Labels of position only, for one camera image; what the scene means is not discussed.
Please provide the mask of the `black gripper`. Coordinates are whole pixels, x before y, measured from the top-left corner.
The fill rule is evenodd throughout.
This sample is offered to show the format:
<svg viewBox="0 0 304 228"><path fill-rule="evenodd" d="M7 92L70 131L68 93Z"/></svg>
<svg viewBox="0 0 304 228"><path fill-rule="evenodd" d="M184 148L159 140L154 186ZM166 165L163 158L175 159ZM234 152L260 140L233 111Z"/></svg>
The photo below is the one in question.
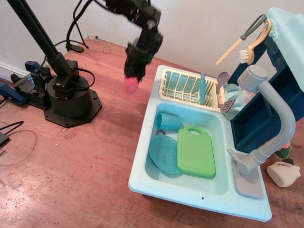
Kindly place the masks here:
<svg viewBox="0 0 304 228"><path fill-rule="evenodd" d="M151 63L154 54L148 50L141 50L136 44L130 42L125 52L127 55L124 65L125 77L137 77L140 83L145 76L146 66Z"/></svg>

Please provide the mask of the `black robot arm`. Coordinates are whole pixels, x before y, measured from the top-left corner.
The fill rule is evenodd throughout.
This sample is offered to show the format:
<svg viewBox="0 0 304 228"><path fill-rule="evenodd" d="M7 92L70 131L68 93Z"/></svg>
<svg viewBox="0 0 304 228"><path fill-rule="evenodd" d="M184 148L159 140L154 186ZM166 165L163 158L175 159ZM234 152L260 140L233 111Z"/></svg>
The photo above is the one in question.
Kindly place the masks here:
<svg viewBox="0 0 304 228"><path fill-rule="evenodd" d="M8 3L46 55L58 82L65 86L70 84L74 77L73 70L57 51L27 2L10 0ZM105 5L110 12L124 15L142 28L137 41L128 43L124 66L125 81L139 83L145 76L146 66L162 45L163 36L158 32L161 12L145 0L107 0Z"/></svg>

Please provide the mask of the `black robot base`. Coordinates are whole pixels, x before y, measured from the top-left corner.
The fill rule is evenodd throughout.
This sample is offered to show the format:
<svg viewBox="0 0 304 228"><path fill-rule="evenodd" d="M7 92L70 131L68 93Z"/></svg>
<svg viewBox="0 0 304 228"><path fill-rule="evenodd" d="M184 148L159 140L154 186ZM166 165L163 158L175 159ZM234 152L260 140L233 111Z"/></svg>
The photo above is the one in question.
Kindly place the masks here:
<svg viewBox="0 0 304 228"><path fill-rule="evenodd" d="M44 109L45 119L65 128L86 124L95 118L102 109L102 104L96 91L89 88L88 81L80 76L78 63L67 61L74 75L71 88L60 91L59 81L50 80L47 93L51 106Z"/></svg>

